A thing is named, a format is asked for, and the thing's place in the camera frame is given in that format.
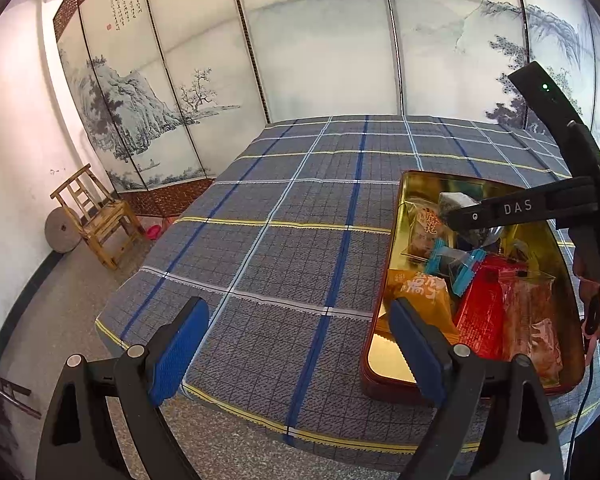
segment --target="snack package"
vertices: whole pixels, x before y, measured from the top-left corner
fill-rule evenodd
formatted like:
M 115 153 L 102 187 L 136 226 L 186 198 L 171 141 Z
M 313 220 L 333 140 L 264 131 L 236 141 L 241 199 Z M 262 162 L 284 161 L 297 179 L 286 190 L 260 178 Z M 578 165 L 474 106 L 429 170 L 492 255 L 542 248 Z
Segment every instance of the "snack package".
M 405 297 L 427 324 L 440 329 L 451 344 L 458 342 L 458 329 L 451 316 L 451 298 L 446 282 L 437 276 L 418 270 L 393 270 L 387 272 L 386 288 L 391 299 Z
M 480 262 L 486 256 L 482 249 L 470 252 L 447 247 L 444 240 L 438 238 L 425 266 L 426 274 L 448 276 L 453 293 L 461 297 L 471 283 Z
M 524 268 L 524 264 L 519 262 L 487 254 L 462 297 L 454 319 L 460 333 L 459 341 L 480 357 L 502 358 L 504 307 L 502 286 L 498 280 L 500 271 Z
M 411 223 L 410 243 L 402 254 L 428 258 L 436 238 L 446 232 L 446 227 L 433 209 L 415 204 L 413 207 L 415 212 Z
M 477 205 L 473 198 L 464 193 L 442 192 L 438 196 L 438 215 L 444 222 L 445 215 L 456 209 Z M 469 242 L 472 248 L 486 247 L 496 243 L 502 235 L 502 227 L 491 227 L 482 229 L 470 229 L 469 231 L 458 232 L 458 234 Z
M 502 239 L 502 253 L 507 258 L 513 258 L 520 262 L 525 262 L 527 269 L 532 271 L 540 270 L 536 254 L 529 248 L 528 244 L 516 238 L 518 226 L 512 226 L 509 233 Z
M 502 358 L 508 361 L 515 354 L 525 354 L 531 358 L 542 384 L 559 384 L 562 355 L 553 321 L 554 277 L 544 272 L 503 270 L 498 280 L 505 313 Z

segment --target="blue stripe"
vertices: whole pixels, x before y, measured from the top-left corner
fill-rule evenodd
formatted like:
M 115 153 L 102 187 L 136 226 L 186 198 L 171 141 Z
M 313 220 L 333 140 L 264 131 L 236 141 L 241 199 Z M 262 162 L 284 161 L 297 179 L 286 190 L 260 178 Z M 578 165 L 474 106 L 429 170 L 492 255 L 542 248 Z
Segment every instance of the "blue stripe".
M 318 356 L 320 355 L 320 350 L 322 350 L 330 320 L 330 316 L 320 316 L 318 327 L 315 329 L 314 340 L 311 342 L 311 348 L 309 348 L 309 353 L 302 366 L 300 377 L 296 383 L 296 390 L 294 391 L 294 396 L 291 398 L 289 411 L 286 414 L 285 424 L 290 428 L 294 428 L 298 423 L 300 407 L 304 401 L 306 391 L 309 388 L 311 377 L 314 374 L 315 365 L 318 362 Z M 283 440 L 286 444 L 289 444 L 290 446 L 293 445 L 293 437 L 291 435 L 286 434 L 283 437 Z
M 440 125 L 446 130 L 446 132 L 451 136 L 451 138 L 454 140 L 454 142 L 458 145 L 458 148 L 460 149 L 460 151 L 462 152 L 462 154 L 467 158 L 467 162 L 471 165 L 472 168 L 474 168 L 475 174 L 479 178 L 482 178 L 482 175 L 480 174 L 480 171 L 478 171 L 478 168 L 475 167 L 474 162 L 469 159 L 469 155 L 467 154 L 467 152 L 462 147 L 462 144 L 460 144 L 460 141 L 455 138 L 454 134 L 451 133 L 451 130 L 448 128 L 448 126 L 446 126 L 446 124 L 442 122 L 442 119 L 438 118 L 438 120 L 440 121 Z
M 365 149 L 368 121 L 369 116 L 367 115 L 365 116 L 365 126 L 362 130 L 362 138 L 360 139 L 358 161 L 356 163 L 356 180 L 360 180 L 360 177 L 362 176 L 362 160 L 365 156 L 363 150 Z M 353 185 L 353 191 L 349 199 L 349 209 L 347 210 L 346 221 L 347 225 L 353 225 L 353 220 L 356 215 L 356 204 L 358 203 L 359 193 L 360 183 L 357 182 Z M 342 282 L 342 275 L 344 274 L 345 263 L 347 262 L 347 253 L 349 253 L 350 242 L 351 231 L 344 231 L 342 234 L 342 238 L 340 239 L 338 259 L 336 260 L 336 265 L 333 271 L 333 275 L 331 277 L 329 291 L 327 292 L 327 298 L 324 301 L 324 305 L 326 307 L 335 306 L 336 298 L 338 297 L 338 291 L 340 290 L 340 283 Z M 309 384 L 311 383 L 311 378 L 314 374 L 315 365 L 318 362 L 320 351 L 322 350 L 322 346 L 324 345 L 324 339 L 327 335 L 327 329 L 329 328 L 330 320 L 331 316 L 320 316 L 318 327 L 314 333 L 314 339 L 311 342 L 309 353 L 307 354 L 307 357 L 304 361 L 304 365 L 302 366 L 302 371 L 300 372 L 298 382 L 296 383 L 296 389 L 294 390 L 294 394 L 291 397 L 289 411 L 286 414 L 285 424 L 289 428 L 294 428 L 298 423 L 298 415 L 300 413 L 300 408 L 304 403 L 304 396 L 306 395 L 306 391 L 308 390 Z M 293 445 L 294 438 L 291 435 L 286 434 L 283 437 L 283 440 L 286 444 L 289 444 L 290 446 Z
M 548 165 L 548 164 L 547 164 L 547 163 L 544 161 L 544 159 L 542 159 L 542 157 L 539 155 L 539 153 L 536 153 L 536 152 L 535 152 L 535 150 L 534 150 L 534 149 L 533 149 L 531 146 L 529 146 L 529 145 L 528 145 L 526 142 L 524 142 L 524 141 L 520 140 L 520 138 L 519 138 L 519 137 L 518 137 L 518 136 L 517 136 L 515 133 L 513 133 L 513 132 L 512 132 L 512 131 L 510 131 L 510 130 L 507 130 L 507 129 L 506 129 L 506 127 L 504 126 L 504 124 L 502 125 L 502 127 L 505 129 L 505 131 L 506 131 L 506 132 L 508 132 L 508 133 L 509 133 L 509 135 L 510 135 L 511 137 L 513 137 L 514 139 L 516 139 L 516 142 L 517 142 L 517 143 L 518 143 L 518 144 L 519 144 L 519 145 L 520 145 L 522 148 L 524 148 L 524 149 L 525 149 L 525 151 L 527 151 L 527 152 L 529 152 L 529 153 L 531 154 L 531 156 L 532 156 L 532 157 L 533 157 L 533 158 L 534 158 L 534 159 L 535 159 L 535 160 L 538 162 L 538 164 L 540 164 L 540 166 L 541 166 L 542 168 L 545 168 L 547 171 L 549 171 L 549 172 L 550 172 L 551 176 L 554 178 L 554 180 L 555 180 L 556 182 L 560 180 L 560 178 L 559 178 L 559 177 L 558 177 L 558 176 L 555 174 L 555 171 L 554 171 L 554 170 L 552 170 L 551 168 L 549 168 L 549 165 Z M 534 142 L 535 142 L 536 144 L 538 144 L 538 146 L 540 146 L 540 143 L 539 143 L 539 142 L 537 142 L 535 139 L 534 139 Z
M 262 155 L 259 156 L 259 158 L 257 158 L 253 164 L 250 165 L 250 167 L 247 169 L 247 171 L 244 172 L 244 175 L 240 177 L 239 180 L 244 180 L 245 177 L 248 176 L 248 174 L 251 173 L 251 171 L 253 171 L 253 168 L 256 167 L 256 165 L 262 160 L 262 157 L 264 155 L 267 155 L 267 153 L 270 152 L 270 150 L 278 143 L 278 141 L 280 139 L 282 139 L 282 137 L 284 137 L 289 130 L 291 130 L 291 128 L 294 127 L 294 125 L 296 124 L 296 120 L 293 121 L 293 123 L 291 123 L 291 125 L 284 131 L 282 132 L 282 134 L 276 139 L 274 140 L 271 145 L 264 150 L 264 152 L 262 152 Z M 234 193 L 234 191 L 236 189 L 238 189 L 238 186 L 240 186 L 240 184 L 234 184 L 232 186 L 232 188 L 226 192 L 225 196 L 222 197 L 222 200 L 218 203 L 218 205 L 216 205 L 211 212 L 208 215 L 208 218 L 213 218 L 213 216 L 218 212 L 218 210 L 224 205 L 224 203 L 227 201 L 227 199 Z M 171 263 L 169 264 L 169 267 L 167 267 L 166 272 L 171 272 L 173 270 L 173 268 L 178 264 L 178 262 L 180 261 L 181 257 L 184 256 L 184 253 L 187 252 L 187 250 L 191 247 L 191 244 L 193 243 L 193 241 L 198 237 L 198 235 L 200 234 L 200 231 L 202 231 L 202 229 L 206 226 L 206 223 L 204 224 L 200 224 L 195 231 L 193 231 L 193 234 L 189 237 L 189 240 L 187 241 L 187 243 L 184 245 L 184 247 L 180 250 L 180 252 L 176 255 L 176 257 L 171 261 Z M 160 278 L 160 280 L 158 280 L 158 283 L 156 283 L 154 285 L 154 288 L 152 288 L 152 291 L 149 293 L 149 295 L 144 299 L 144 301 L 142 302 L 142 305 L 140 305 L 140 307 L 138 307 L 138 309 L 136 310 L 136 312 L 133 314 L 133 316 L 131 316 L 131 318 L 129 319 L 129 321 L 127 322 L 127 324 L 125 325 L 124 329 L 122 330 L 122 332 L 120 333 L 120 339 L 122 339 L 122 341 L 125 340 L 126 334 L 129 332 L 129 329 L 131 329 L 133 323 L 136 322 L 136 319 L 138 319 L 138 316 L 140 316 L 140 314 L 142 313 L 142 311 L 144 309 L 146 309 L 147 305 L 149 304 L 149 302 L 154 298 L 155 293 L 158 292 L 158 290 L 160 289 L 160 287 L 162 286 L 162 284 L 165 282 L 166 278 L 162 277 Z

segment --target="wooden frame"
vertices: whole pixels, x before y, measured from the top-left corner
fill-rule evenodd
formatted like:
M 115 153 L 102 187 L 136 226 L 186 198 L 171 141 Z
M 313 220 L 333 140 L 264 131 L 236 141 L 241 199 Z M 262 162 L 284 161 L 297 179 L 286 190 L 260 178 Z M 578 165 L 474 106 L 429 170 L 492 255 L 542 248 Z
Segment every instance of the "wooden frame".
M 104 198 L 101 199 L 100 196 L 89 191 L 88 186 L 80 179 L 81 177 L 89 178 L 102 192 Z M 69 192 L 78 208 L 80 208 L 84 216 L 84 221 L 78 218 L 74 210 L 65 202 L 61 195 L 64 190 Z M 90 164 L 72 174 L 50 197 L 58 200 L 62 209 L 64 209 L 67 216 L 78 229 L 82 239 L 96 254 L 100 262 L 104 266 L 109 267 L 109 269 L 116 269 L 120 256 L 122 256 L 126 248 L 136 238 L 144 235 L 144 229 L 135 213 L 131 211 L 129 204 L 124 200 L 112 197 L 107 188 L 93 174 Z M 104 250 L 103 244 L 120 227 L 124 229 L 128 239 L 116 254 L 110 255 Z

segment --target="clear plastic bag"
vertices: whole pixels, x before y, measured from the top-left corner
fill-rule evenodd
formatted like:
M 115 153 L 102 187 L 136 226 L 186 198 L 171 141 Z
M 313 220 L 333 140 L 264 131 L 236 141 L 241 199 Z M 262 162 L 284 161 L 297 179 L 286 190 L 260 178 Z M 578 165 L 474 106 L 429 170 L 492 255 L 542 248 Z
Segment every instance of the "clear plastic bag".
M 447 247 L 438 238 L 433 246 L 424 272 L 449 278 L 453 293 L 460 298 L 471 283 L 480 262 L 486 256 L 482 249 L 470 252 Z
M 504 326 L 502 358 L 525 354 L 545 386 L 560 383 L 562 355 L 555 327 L 551 288 L 554 277 L 544 272 L 502 270 Z
M 442 192 L 438 196 L 438 215 L 445 221 L 445 216 L 456 209 L 471 207 L 479 202 L 464 193 Z M 464 238 L 472 248 L 487 247 L 502 236 L 504 230 L 502 227 L 489 227 L 480 229 L 470 229 L 460 231 L 458 235 Z
M 525 262 L 528 270 L 540 270 L 540 265 L 538 263 L 536 254 L 531 250 L 526 242 L 516 238 L 517 231 L 518 226 L 512 226 L 507 235 L 502 238 L 502 243 L 500 245 L 502 248 L 502 254 L 504 254 L 507 258 L 513 258 L 520 262 Z

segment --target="red snack package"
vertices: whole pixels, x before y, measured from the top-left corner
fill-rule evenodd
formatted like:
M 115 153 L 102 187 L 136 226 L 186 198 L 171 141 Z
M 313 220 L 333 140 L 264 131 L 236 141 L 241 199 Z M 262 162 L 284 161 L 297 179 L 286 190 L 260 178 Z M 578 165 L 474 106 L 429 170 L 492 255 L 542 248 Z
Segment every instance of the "red snack package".
M 553 321 L 553 281 L 543 272 L 500 272 L 505 313 L 502 357 L 509 361 L 515 354 L 529 356 L 545 386 L 559 384 L 562 370 Z
M 455 324 L 460 341 L 485 359 L 502 358 L 504 306 L 498 281 L 503 269 L 523 269 L 525 264 L 487 254 L 462 297 Z

